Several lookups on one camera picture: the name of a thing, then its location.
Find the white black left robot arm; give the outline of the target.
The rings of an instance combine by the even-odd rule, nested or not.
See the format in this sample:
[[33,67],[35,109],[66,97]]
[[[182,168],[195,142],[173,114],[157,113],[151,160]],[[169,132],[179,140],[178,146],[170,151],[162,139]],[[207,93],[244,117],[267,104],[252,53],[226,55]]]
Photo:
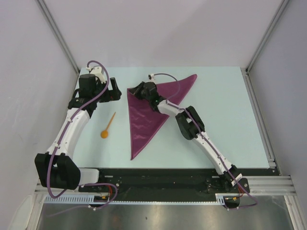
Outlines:
[[68,105],[67,116],[56,140],[46,153],[35,157],[36,170],[43,187],[74,190],[89,184],[95,191],[102,191],[106,180],[97,169],[79,168],[72,160],[79,137],[92,117],[98,103],[118,101],[122,95],[115,78],[110,78],[111,89],[101,77],[87,73],[79,77]]

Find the purple satin napkin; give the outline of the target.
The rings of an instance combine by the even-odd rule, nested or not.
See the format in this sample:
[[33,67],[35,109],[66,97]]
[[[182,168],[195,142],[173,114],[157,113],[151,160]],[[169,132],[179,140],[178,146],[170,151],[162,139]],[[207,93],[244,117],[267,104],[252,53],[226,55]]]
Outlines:
[[[157,91],[170,102],[179,104],[188,94],[197,79],[193,74],[176,82],[157,84]],[[168,119],[167,115],[155,112],[149,103],[138,100],[132,93],[127,92],[129,121],[130,121],[130,159],[133,160],[146,147],[162,125]]]

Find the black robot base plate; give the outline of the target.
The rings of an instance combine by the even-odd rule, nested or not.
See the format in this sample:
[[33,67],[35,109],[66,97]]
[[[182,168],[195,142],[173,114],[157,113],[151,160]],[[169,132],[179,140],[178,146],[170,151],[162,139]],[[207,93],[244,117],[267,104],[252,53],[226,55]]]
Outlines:
[[237,186],[228,186],[214,169],[99,169],[96,185],[79,192],[108,192],[116,201],[205,202],[215,194],[238,194]]

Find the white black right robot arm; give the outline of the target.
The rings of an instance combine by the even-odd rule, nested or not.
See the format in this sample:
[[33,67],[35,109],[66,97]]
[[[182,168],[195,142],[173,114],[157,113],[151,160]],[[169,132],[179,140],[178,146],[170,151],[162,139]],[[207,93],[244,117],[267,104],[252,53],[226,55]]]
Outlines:
[[182,136],[193,141],[211,161],[222,178],[221,186],[226,192],[233,192],[237,188],[244,190],[239,183],[243,178],[242,173],[213,144],[193,106],[182,108],[170,102],[158,93],[157,86],[152,81],[141,82],[138,86],[128,89],[128,92],[138,100],[147,101],[153,111],[176,119]]

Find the orange plastic spoon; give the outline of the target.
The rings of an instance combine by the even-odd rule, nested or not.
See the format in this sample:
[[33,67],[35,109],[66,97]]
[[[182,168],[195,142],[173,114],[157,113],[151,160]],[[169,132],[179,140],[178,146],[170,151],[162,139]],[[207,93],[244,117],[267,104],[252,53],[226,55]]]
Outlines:
[[101,132],[101,134],[100,134],[101,138],[106,139],[108,137],[108,130],[109,130],[111,124],[112,124],[112,121],[113,121],[115,115],[116,115],[116,112],[113,113],[113,115],[112,115],[111,119],[109,120],[106,128]]

